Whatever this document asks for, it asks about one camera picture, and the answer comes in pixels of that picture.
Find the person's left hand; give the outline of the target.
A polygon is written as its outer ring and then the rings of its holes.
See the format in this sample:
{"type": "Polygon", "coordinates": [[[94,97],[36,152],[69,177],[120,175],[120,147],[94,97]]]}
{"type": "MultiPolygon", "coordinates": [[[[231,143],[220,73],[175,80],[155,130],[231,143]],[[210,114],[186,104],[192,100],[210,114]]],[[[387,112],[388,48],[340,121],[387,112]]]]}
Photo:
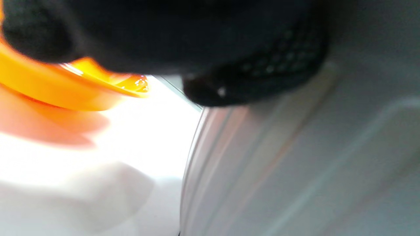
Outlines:
{"type": "Polygon", "coordinates": [[[290,92],[329,46],[317,0],[4,0],[3,36],[44,63],[92,58],[116,73],[179,75],[203,107],[290,92]]]}

